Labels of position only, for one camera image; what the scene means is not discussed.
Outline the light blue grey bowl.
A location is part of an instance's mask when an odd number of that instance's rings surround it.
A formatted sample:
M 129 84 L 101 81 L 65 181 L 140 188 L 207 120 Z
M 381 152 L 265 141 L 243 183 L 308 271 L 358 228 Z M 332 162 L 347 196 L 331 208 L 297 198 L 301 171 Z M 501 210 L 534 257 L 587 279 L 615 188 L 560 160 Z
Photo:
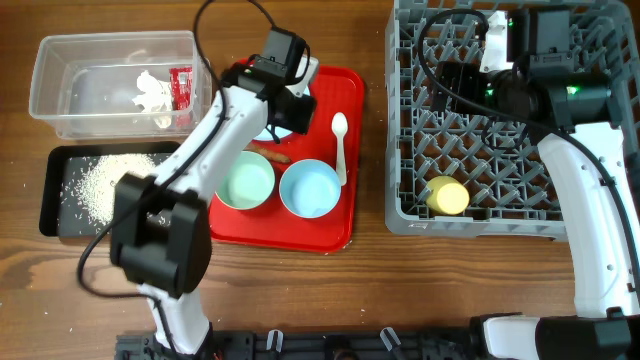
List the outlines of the light blue grey bowl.
M 327 215 L 341 197 L 341 182 L 336 171 L 317 159 L 300 160 L 282 174 L 279 196 L 293 215 L 315 219 Z

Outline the mint green bowl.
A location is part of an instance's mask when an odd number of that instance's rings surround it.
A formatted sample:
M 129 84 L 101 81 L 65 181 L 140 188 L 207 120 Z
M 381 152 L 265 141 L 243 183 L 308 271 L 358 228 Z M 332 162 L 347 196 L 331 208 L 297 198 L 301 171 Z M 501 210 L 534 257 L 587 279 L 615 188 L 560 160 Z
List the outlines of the mint green bowl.
M 217 198 L 235 210 L 250 210 L 263 204 L 275 187 L 275 171 L 262 155 L 243 151 L 216 191 Z

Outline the red ketchup packet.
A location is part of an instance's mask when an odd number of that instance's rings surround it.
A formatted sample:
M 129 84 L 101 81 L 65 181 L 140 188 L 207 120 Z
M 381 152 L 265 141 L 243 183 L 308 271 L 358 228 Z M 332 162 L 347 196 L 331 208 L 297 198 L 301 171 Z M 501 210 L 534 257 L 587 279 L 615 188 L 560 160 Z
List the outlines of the red ketchup packet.
M 172 108 L 174 111 L 186 110 L 191 103 L 192 68 L 171 68 L 169 74 Z

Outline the yellow plastic cup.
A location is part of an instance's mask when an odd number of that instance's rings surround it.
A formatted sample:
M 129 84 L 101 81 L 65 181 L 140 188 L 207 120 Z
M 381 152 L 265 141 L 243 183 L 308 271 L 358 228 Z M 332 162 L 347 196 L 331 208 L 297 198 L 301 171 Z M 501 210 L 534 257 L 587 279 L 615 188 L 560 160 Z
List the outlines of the yellow plastic cup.
M 457 215 L 469 206 L 468 190 L 453 177 L 434 177 L 427 182 L 427 188 L 429 195 L 426 198 L 426 204 L 438 213 Z

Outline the white tissue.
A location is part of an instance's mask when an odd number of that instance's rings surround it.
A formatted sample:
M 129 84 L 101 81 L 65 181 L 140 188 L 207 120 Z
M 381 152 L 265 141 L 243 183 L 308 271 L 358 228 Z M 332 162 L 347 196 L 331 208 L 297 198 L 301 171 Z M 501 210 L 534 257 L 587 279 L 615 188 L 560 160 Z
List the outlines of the white tissue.
M 143 113 L 158 113 L 173 110 L 170 83 L 161 81 L 144 70 L 137 78 L 136 85 L 141 94 L 132 102 Z

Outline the white cooked rice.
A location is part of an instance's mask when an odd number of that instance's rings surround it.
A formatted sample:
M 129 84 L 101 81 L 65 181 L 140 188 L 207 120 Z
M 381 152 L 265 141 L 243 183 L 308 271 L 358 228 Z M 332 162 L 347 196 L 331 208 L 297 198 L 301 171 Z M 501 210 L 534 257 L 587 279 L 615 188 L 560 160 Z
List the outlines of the white cooked rice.
M 167 158 L 163 153 L 72 157 L 65 163 L 59 225 L 97 230 L 113 217 L 115 186 L 127 173 L 144 178 Z

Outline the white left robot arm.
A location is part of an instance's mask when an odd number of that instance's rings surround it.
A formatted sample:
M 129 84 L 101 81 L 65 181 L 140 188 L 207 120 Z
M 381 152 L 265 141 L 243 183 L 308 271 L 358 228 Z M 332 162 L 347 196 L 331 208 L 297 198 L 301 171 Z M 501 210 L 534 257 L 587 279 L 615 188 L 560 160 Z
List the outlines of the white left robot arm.
M 305 94 L 318 62 L 303 38 L 279 27 L 264 50 L 223 74 L 215 102 L 189 138 L 144 178 L 115 188 L 110 260 L 146 297 L 153 335 L 122 336 L 119 359 L 217 359 L 198 285 L 212 253 L 208 209 L 245 147 L 267 126 L 309 130 L 316 100 Z

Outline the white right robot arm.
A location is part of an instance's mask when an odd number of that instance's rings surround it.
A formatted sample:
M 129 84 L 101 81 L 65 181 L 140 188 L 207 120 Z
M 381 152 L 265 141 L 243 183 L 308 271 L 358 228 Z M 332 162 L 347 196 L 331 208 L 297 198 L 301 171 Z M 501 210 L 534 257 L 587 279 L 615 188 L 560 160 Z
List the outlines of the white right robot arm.
M 512 10 L 510 69 L 431 74 L 455 111 L 528 128 L 561 207 L 576 312 L 476 317 L 473 353 L 486 359 L 635 359 L 639 355 L 639 218 L 624 158 L 622 107 L 604 73 L 579 72 L 564 6 Z

